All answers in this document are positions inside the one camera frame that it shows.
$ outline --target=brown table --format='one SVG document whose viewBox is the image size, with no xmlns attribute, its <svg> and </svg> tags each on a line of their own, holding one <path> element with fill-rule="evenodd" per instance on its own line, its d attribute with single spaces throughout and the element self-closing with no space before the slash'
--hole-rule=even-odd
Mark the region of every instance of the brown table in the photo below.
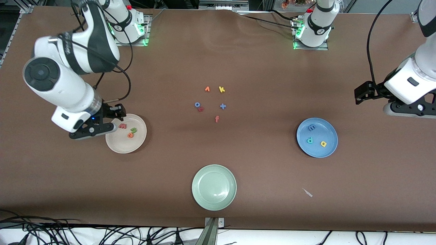
<svg viewBox="0 0 436 245">
<path fill-rule="evenodd" d="M 436 229 L 436 121 L 387 116 L 386 100 L 354 104 L 354 88 L 370 79 L 365 43 L 374 15 L 339 14 L 329 51 L 304 51 L 293 50 L 286 27 L 230 11 L 164 11 L 150 45 L 134 47 L 133 90 L 123 101 L 146 121 L 147 139 L 116 154 L 103 136 L 70 140 L 50 121 L 55 107 L 22 79 L 36 38 L 77 26 L 70 13 L 36 7 L 24 15 L 0 69 L 1 208 L 93 224 L 190 227 L 214 216 L 231 228 Z M 371 41 L 377 81 L 423 42 L 408 15 L 381 16 Z M 130 49 L 120 52 L 125 67 Z M 98 77 L 84 79 L 93 85 Z M 106 100 L 126 90 L 115 73 L 98 89 Z M 315 159 L 298 147 L 296 129 L 309 117 L 336 128 L 332 156 Z M 191 194 L 208 164 L 237 180 L 222 211 L 204 210 Z"/>
</svg>

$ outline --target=plate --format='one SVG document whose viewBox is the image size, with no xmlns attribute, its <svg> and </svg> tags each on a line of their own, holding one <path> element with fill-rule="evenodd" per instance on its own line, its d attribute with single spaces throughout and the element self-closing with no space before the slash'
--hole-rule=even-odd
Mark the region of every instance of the plate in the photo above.
<svg viewBox="0 0 436 245">
<path fill-rule="evenodd" d="M 115 118 L 112 122 L 116 125 L 117 130 L 106 134 L 106 143 L 111 150 L 116 153 L 126 154 L 135 151 L 144 143 L 147 136 L 147 126 L 139 116 L 126 114 L 124 121 Z M 126 129 L 119 128 L 121 123 L 126 124 Z M 131 128 L 136 128 L 133 138 L 127 137 Z"/>
<path fill-rule="evenodd" d="M 328 157 L 337 148 L 337 134 L 334 127 L 324 119 L 309 118 L 297 129 L 300 148 L 311 157 Z"/>
<path fill-rule="evenodd" d="M 236 195 L 236 179 L 224 166 L 200 169 L 192 181 L 192 195 L 202 208 L 218 211 L 229 206 Z"/>
</svg>

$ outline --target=green plate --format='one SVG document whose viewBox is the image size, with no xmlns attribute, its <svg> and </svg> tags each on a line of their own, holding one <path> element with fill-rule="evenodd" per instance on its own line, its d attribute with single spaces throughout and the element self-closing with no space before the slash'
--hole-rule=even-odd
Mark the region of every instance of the green plate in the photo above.
<svg viewBox="0 0 436 245">
<path fill-rule="evenodd" d="M 205 166 L 192 181 L 192 195 L 202 208 L 211 211 L 224 209 L 235 198 L 236 179 L 224 166 Z"/>
</svg>

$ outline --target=white floor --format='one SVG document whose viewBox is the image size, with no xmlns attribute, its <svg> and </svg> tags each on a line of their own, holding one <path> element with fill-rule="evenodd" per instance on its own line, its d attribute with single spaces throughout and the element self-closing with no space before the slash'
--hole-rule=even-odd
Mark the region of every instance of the white floor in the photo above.
<svg viewBox="0 0 436 245">
<path fill-rule="evenodd" d="M 167 228 L 159 233 L 163 235 L 175 228 Z M 97 230 L 93 228 L 74 228 L 72 229 L 77 239 L 83 245 L 97 245 L 105 235 L 105 230 Z M 132 235 L 146 238 L 148 228 L 140 228 L 140 231 L 134 230 Z M 201 234 L 201 229 L 189 230 L 180 233 L 183 241 L 197 239 Z M 0 245 L 8 245 L 12 242 L 19 242 L 27 232 L 21 229 L 3 229 L 0 230 Z M 71 245 L 78 245 L 78 242 L 72 235 L 66 231 L 67 238 Z M 271 230 L 220 230 L 218 234 L 217 245 L 228 245 L 234 243 L 235 245 L 317 245 L 322 242 L 327 231 L 271 231 Z M 384 232 L 364 232 L 368 245 L 382 245 Z M 111 236 L 104 244 L 112 244 L 119 235 Z M 46 234 L 41 238 L 50 242 Z M 169 237 L 162 241 L 160 245 L 169 244 L 174 242 L 175 236 Z M 138 239 L 122 239 L 118 241 L 117 245 L 137 245 L 140 241 Z M 435 245 L 436 234 L 421 234 L 421 233 L 403 233 L 403 232 L 390 232 L 386 240 L 386 245 Z M 27 245 L 37 245 L 35 237 L 29 237 Z M 334 231 L 324 245 L 359 245 L 355 237 L 354 231 Z"/>
</svg>

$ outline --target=blue plate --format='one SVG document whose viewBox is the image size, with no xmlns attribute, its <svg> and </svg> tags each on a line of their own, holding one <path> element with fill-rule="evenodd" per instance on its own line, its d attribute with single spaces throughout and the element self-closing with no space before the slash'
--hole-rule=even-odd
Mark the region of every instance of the blue plate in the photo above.
<svg viewBox="0 0 436 245">
<path fill-rule="evenodd" d="M 311 157 L 328 157 L 337 147 L 336 130 L 324 119 L 309 118 L 298 127 L 297 142 L 301 149 Z"/>
</svg>

